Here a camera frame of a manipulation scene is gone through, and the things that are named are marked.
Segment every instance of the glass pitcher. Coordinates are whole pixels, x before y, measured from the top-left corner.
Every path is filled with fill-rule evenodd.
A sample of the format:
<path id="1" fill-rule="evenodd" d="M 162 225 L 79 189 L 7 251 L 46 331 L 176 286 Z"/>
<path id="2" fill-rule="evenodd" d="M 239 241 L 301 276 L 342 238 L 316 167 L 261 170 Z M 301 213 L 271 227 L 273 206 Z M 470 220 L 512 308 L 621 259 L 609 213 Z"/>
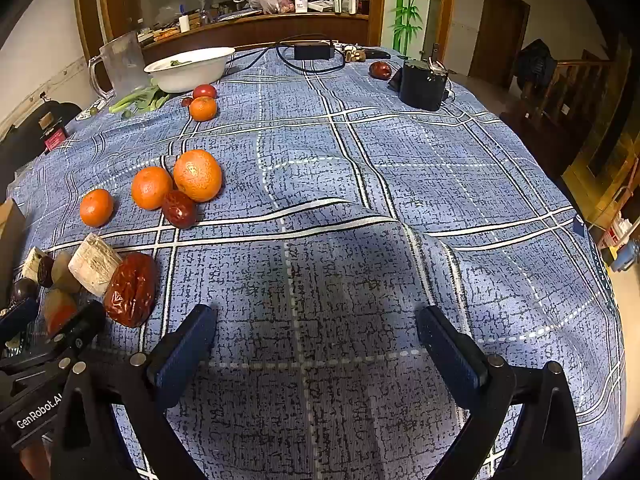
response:
<path id="1" fill-rule="evenodd" d="M 105 92 L 95 78 L 95 66 L 102 61 L 113 89 Z M 145 60 L 135 30 L 128 32 L 100 47 L 100 56 L 89 60 L 89 83 L 91 88 L 106 101 L 114 95 L 118 99 L 151 85 L 145 72 Z"/>

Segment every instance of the doorway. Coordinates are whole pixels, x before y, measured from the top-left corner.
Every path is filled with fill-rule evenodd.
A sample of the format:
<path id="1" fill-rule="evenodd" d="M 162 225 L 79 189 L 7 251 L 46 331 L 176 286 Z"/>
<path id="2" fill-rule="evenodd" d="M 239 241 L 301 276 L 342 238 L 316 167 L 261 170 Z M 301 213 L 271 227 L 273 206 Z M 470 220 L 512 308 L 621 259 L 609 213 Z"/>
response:
<path id="1" fill-rule="evenodd" d="M 484 0 L 469 77 L 509 88 L 529 9 L 522 0 Z"/>

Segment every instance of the blue gripper pad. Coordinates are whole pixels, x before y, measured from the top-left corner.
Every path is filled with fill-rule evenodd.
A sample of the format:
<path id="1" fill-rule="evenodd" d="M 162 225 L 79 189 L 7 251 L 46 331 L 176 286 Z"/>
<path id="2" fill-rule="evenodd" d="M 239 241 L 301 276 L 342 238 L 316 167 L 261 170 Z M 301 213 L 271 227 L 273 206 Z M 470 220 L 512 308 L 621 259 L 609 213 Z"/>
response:
<path id="1" fill-rule="evenodd" d="M 161 410 L 178 404 L 198 362 L 209 357 L 217 318 L 211 307 L 196 305 L 178 330 L 166 334 L 149 355 L 146 376 L 155 386 L 154 398 Z"/>
<path id="2" fill-rule="evenodd" d="M 461 334 L 437 306 L 416 310 L 418 338 L 427 349 L 456 404 L 471 409 L 480 397 L 488 373 L 484 353 L 466 334 Z"/>
<path id="3" fill-rule="evenodd" d="M 0 317 L 0 347 L 27 328 L 38 317 L 38 302 L 31 298 L 20 302 Z"/>

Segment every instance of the black cable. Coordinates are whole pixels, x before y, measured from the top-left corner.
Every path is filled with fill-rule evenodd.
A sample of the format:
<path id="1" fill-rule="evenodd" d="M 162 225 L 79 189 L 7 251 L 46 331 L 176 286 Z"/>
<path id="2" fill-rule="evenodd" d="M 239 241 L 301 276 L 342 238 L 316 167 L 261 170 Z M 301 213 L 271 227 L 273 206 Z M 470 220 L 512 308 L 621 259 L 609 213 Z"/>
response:
<path id="1" fill-rule="evenodd" d="M 270 44 L 269 46 L 266 46 L 264 49 L 262 49 L 260 51 L 258 56 L 254 60 L 252 60 L 251 63 L 249 63 L 247 66 L 242 67 L 240 70 L 236 70 L 235 72 L 233 72 L 233 74 L 237 74 L 238 72 L 242 72 L 242 70 L 246 70 L 248 68 L 251 68 L 268 51 L 270 51 L 272 48 L 274 48 L 276 50 L 276 53 L 278 54 L 278 57 L 280 58 L 280 60 L 282 60 L 282 62 L 285 65 L 287 65 L 288 67 L 292 68 L 293 70 L 298 70 L 299 72 L 303 72 L 303 73 L 306 73 L 306 74 L 323 74 L 323 73 L 334 72 L 335 70 L 343 69 L 345 67 L 345 65 L 346 65 L 346 58 L 344 56 L 344 53 L 341 50 L 337 50 L 336 49 L 336 51 L 342 56 L 342 63 L 340 65 L 337 65 L 337 66 L 332 66 L 332 67 L 329 67 L 329 68 L 323 68 L 322 70 L 310 70 L 310 69 L 307 69 L 307 68 L 303 68 L 301 66 L 294 65 L 293 63 L 291 63 L 287 59 L 285 59 L 284 56 L 282 55 L 282 53 L 280 52 L 281 48 L 290 48 L 291 47 L 291 45 L 284 44 L 285 41 L 295 40 L 296 38 L 314 38 L 314 37 L 320 37 L 320 38 L 322 38 L 324 40 L 328 40 L 329 41 L 329 46 L 334 46 L 333 40 L 331 40 L 331 38 L 329 38 L 328 36 L 326 36 L 324 34 L 297 34 L 295 36 L 289 36 L 288 38 L 284 38 L 283 40 L 277 41 L 276 43 L 273 43 L 273 44 Z M 253 54 L 256 54 L 256 52 L 249 52 L 247 54 L 242 54 L 242 56 L 230 59 L 229 61 L 227 61 L 227 63 L 231 63 L 232 64 L 234 61 L 242 59 L 243 57 L 252 56 Z"/>
<path id="2" fill-rule="evenodd" d="M 456 102 L 456 93 L 453 91 L 453 83 L 451 82 L 451 79 L 449 79 L 448 76 L 447 76 L 447 81 L 449 81 L 449 92 L 451 92 L 453 94 L 453 99 L 451 100 L 451 103 L 455 103 Z"/>

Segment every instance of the blue plaid tablecloth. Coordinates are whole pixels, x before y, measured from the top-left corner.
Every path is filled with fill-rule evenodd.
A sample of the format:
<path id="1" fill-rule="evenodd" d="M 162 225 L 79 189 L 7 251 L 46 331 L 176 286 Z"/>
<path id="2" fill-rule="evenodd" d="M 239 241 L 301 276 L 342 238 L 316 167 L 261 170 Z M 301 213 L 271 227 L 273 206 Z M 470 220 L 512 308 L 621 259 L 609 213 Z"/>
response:
<path id="1" fill-rule="evenodd" d="M 128 120 L 81 114 L 72 137 L 10 189 L 27 217 L 22 257 L 31 246 L 75 250 L 90 232 L 79 203 L 103 187 L 117 211 L 94 232 L 151 254 L 159 288 L 147 323 L 109 322 L 95 347 L 112 360 L 149 351 L 197 303 L 217 308 L 210 359 L 167 412 L 209 478 L 425 478 L 466 417 L 417 338 L 414 309 L 435 303 L 487 353 L 562 364 L 584 477 L 596 479 L 621 440 L 624 349 L 584 225 L 467 90 L 454 84 L 438 112 L 416 110 L 368 67 L 305 75 L 270 51 L 216 84 L 209 122 L 191 121 L 180 98 Z M 193 148 L 216 157 L 224 186 L 179 231 L 137 208 L 130 184 Z M 116 412 L 139 472 L 153 478 Z"/>

